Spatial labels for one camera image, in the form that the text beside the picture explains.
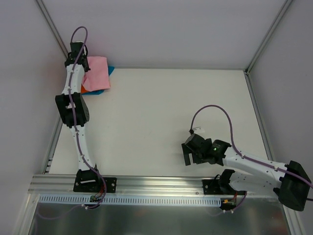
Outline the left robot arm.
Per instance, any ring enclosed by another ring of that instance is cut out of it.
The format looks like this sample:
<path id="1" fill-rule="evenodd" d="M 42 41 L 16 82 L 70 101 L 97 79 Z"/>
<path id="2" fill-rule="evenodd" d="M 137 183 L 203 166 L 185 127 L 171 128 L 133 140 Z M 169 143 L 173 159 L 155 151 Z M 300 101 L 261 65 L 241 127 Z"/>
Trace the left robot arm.
<path id="1" fill-rule="evenodd" d="M 55 96 L 55 102 L 63 124 L 71 131 L 78 155 L 73 191 L 95 192 L 101 188 L 102 180 L 97 174 L 97 166 L 88 147 L 86 127 L 90 115 L 81 94 L 82 80 L 90 70 L 88 50 L 83 42 L 71 42 L 70 49 L 65 61 L 66 84 L 62 93 Z"/>

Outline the pink t-shirt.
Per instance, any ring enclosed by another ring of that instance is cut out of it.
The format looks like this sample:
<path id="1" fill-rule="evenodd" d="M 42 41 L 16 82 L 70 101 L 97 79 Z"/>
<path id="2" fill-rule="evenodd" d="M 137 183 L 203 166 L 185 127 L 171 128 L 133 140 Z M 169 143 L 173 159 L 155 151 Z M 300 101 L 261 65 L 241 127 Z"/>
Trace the pink t-shirt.
<path id="1" fill-rule="evenodd" d="M 92 92 L 109 89 L 111 87 L 108 75 L 108 62 L 106 57 L 89 56 L 88 63 L 90 71 L 86 72 L 82 85 L 86 90 Z"/>

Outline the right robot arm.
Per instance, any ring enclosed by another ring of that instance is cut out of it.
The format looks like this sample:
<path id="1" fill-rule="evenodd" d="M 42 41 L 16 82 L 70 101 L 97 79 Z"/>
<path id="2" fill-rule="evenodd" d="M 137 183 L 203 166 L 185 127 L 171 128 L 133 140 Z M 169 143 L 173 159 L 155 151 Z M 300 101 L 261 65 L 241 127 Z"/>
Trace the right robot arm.
<path id="1" fill-rule="evenodd" d="M 294 211 L 304 210 L 313 185 L 300 163 L 262 160 L 236 152 L 227 142 L 204 139 L 197 134 L 192 134 L 181 146 L 186 165 L 209 163 L 226 168 L 218 181 L 222 193 L 254 192 L 276 197 Z"/>

